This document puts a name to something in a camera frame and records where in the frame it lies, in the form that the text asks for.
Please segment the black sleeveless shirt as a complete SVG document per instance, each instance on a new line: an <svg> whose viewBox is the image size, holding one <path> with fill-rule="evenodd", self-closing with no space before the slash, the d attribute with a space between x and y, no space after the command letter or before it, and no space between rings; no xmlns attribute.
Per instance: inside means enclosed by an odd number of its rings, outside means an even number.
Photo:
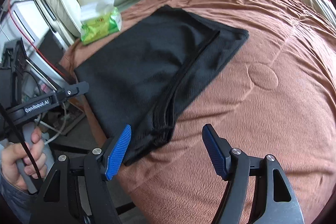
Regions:
<svg viewBox="0 0 336 224"><path fill-rule="evenodd" d="M131 127L131 165L171 141L178 117L248 40L247 30L163 6L75 69L107 137Z"/></svg>

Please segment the white left side cabinet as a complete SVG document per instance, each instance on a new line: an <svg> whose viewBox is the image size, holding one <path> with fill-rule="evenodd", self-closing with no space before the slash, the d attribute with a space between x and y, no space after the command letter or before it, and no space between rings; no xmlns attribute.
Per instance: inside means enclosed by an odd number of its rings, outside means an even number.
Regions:
<svg viewBox="0 0 336 224"><path fill-rule="evenodd" d="M27 56L39 48L50 30L34 0L11 0L1 9L1 50L5 44L22 38Z"/></svg>

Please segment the green tissue pack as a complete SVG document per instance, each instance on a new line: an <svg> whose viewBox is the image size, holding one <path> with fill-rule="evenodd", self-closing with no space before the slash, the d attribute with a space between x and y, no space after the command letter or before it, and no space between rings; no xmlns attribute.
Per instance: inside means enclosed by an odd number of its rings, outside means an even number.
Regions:
<svg viewBox="0 0 336 224"><path fill-rule="evenodd" d="M81 6L80 39L84 45L96 42L122 29L122 16L114 0L100 0Z"/></svg>

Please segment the brown bed blanket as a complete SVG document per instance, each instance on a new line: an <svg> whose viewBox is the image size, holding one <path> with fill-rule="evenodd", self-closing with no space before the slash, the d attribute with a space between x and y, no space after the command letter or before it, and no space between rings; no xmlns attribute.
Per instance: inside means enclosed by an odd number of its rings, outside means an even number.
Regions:
<svg viewBox="0 0 336 224"><path fill-rule="evenodd" d="M335 193L335 28L302 0L142 0L130 28L157 8L179 7L242 28L249 39L180 116L173 138L117 179L148 223L210 223L225 182L202 127L246 154L275 155L312 223Z"/></svg>

